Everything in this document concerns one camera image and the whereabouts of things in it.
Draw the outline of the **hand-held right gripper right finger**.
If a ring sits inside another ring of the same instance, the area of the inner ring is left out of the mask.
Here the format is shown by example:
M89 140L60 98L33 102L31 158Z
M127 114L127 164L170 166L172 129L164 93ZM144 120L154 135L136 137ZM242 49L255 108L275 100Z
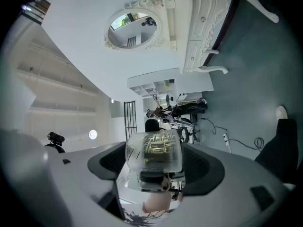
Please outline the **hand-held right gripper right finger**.
M262 227L291 190L248 158L182 144L184 227Z

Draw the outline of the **person's white shoe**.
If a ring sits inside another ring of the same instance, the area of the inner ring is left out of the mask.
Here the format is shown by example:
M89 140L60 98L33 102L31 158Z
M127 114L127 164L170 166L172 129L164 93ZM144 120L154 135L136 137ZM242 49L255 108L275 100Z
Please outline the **person's white shoe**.
M288 119L287 110L285 109L284 106L280 105L280 106L277 107L277 109L276 109L276 119L277 119L277 121L279 121L281 119Z

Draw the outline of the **black barred gate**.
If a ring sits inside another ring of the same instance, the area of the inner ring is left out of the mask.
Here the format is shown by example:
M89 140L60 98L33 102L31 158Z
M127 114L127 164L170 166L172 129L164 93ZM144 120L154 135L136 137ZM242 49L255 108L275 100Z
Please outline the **black barred gate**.
M125 137L129 140L132 134L137 133L135 101L124 102L124 122Z

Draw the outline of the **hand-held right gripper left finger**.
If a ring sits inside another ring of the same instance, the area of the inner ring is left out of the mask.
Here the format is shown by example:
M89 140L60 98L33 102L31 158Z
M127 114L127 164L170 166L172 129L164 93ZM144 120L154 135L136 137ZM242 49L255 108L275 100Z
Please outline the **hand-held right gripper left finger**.
M125 164L125 142L60 153L45 146L53 222L123 222L116 180Z

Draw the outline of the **oval white-framed mirror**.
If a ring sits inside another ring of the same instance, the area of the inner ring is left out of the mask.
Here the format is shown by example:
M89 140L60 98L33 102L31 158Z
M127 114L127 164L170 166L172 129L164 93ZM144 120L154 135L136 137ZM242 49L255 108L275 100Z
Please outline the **oval white-framed mirror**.
M168 9L175 0L138 0L114 14L104 32L104 46L112 50L170 48Z

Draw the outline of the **black office chair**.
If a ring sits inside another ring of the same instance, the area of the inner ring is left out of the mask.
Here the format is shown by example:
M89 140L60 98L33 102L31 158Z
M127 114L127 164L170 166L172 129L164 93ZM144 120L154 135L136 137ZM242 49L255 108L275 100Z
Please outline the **black office chair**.
M145 122L145 132L155 132L159 130L160 126L158 120L150 118Z

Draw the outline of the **person's black trouser leg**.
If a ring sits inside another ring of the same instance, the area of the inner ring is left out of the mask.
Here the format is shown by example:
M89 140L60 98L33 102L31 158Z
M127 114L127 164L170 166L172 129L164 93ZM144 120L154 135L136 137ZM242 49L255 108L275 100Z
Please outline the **person's black trouser leg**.
M264 146L255 161L282 182L295 184L298 145L294 119L278 120L275 137Z

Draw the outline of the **grey cylinder with metal cap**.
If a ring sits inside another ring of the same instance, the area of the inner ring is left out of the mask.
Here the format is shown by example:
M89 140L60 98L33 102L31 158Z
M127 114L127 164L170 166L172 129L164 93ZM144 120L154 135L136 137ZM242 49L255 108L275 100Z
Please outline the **grey cylinder with metal cap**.
M125 160L134 172L173 173L182 170L182 150L176 129L131 135Z

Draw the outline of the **person's white printed shirt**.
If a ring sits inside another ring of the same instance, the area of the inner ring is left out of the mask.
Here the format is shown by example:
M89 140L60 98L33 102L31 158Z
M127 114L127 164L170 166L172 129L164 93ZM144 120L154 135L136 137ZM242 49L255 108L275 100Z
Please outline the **person's white printed shirt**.
M142 204L122 204L125 223L134 227L154 227L169 216L174 209L144 213Z

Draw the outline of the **person's left forearm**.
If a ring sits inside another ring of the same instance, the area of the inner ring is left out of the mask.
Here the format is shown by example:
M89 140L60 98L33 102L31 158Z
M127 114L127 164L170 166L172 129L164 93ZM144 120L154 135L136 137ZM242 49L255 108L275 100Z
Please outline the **person's left forearm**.
M172 203L172 193L151 193L149 198L143 203L143 212L151 213L164 210L174 210L182 202L183 193L178 193L177 200Z

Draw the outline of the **white vanity table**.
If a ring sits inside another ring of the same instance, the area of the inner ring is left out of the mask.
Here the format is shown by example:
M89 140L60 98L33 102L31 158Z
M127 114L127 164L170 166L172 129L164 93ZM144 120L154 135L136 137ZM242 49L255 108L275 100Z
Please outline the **white vanity table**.
M222 71L223 66L208 66L228 29L229 19L236 0L174 0L174 36L179 70L186 72ZM279 22L275 13L268 11L258 0L246 0L274 23Z

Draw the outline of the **white cabinet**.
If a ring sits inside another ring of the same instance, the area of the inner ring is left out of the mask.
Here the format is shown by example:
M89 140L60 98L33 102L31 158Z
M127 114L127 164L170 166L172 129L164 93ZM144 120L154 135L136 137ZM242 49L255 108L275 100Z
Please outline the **white cabinet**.
M179 69L160 70L127 79L127 87L141 97L213 91L209 73L180 73Z

